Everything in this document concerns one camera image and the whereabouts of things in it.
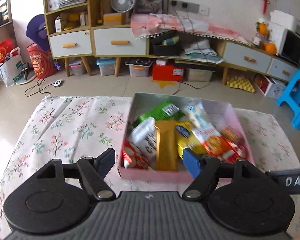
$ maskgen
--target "wooden leg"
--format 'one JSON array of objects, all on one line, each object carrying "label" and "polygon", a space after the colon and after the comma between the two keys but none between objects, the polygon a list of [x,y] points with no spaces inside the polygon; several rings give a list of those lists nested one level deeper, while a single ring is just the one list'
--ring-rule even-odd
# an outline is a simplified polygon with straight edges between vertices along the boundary
[{"label": "wooden leg", "polygon": [[229,70],[229,68],[227,68],[227,67],[225,67],[225,68],[223,69],[222,83],[223,83],[224,85],[227,84],[228,70]]},{"label": "wooden leg", "polygon": [[86,71],[88,72],[89,76],[92,76],[92,72],[91,72],[91,69],[90,69],[87,58],[86,57],[81,57],[81,59],[82,59],[83,65],[84,65]]},{"label": "wooden leg", "polygon": [[117,59],[115,60],[115,68],[114,68],[114,75],[116,77],[119,76],[120,64],[121,64],[121,58],[117,57]]},{"label": "wooden leg", "polygon": [[65,58],[65,68],[67,72],[67,77],[70,77],[69,59],[67,57]]}]

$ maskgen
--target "yellow egg tray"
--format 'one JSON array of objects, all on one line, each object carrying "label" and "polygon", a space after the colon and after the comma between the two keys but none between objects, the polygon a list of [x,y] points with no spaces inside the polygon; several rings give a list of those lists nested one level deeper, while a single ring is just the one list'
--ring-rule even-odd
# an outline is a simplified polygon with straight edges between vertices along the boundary
[{"label": "yellow egg tray", "polygon": [[249,79],[242,77],[242,76],[228,77],[227,86],[231,87],[231,88],[243,89],[250,93],[255,92]]}]

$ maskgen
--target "green snack bag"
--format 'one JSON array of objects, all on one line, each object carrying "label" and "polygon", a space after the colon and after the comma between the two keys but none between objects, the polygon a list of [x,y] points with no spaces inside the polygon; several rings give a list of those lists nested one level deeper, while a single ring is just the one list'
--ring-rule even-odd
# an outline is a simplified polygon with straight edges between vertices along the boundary
[{"label": "green snack bag", "polygon": [[135,120],[135,122],[132,124],[132,126],[136,127],[138,124],[140,124],[150,116],[153,117],[156,121],[164,121],[168,119],[179,120],[182,116],[184,116],[184,114],[173,103],[164,102],[158,105],[156,108],[139,116],[137,120]]}]

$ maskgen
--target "silver screw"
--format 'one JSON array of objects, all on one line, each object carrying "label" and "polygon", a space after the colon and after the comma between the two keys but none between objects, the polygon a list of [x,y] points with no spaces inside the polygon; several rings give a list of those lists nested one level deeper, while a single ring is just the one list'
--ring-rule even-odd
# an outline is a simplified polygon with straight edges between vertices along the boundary
[{"label": "silver screw", "polygon": [[97,194],[98,198],[107,199],[111,198],[113,196],[112,191],[110,190],[101,190]]},{"label": "silver screw", "polygon": [[200,197],[200,195],[201,195],[200,191],[195,189],[191,189],[186,192],[186,197],[188,198],[198,198]]}]

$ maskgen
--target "white drawer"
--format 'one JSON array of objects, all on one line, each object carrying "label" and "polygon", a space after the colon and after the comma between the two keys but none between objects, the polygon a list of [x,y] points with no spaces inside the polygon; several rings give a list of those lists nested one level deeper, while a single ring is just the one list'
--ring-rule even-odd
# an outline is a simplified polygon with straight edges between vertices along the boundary
[{"label": "white drawer", "polygon": [[290,66],[289,64],[274,58],[267,74],[289,82],[297,71],[298,69],[296,67]]},{"label": "white drawer", "polygon": [[227,42],[223,59],[227,63],[266,73],[271,57],[254,49]]},{"label": "white drawer", "polygon": [[65,57],[80,54],[92,54],[90,31],[65,33],[50,37],[53,57]]},{"label": "white drawer", "polygon": [[[131,28],[94,30],[96,55],[146,55],[146,39],[133,36]],[[113,45],[121,41],[126,44]]]}]

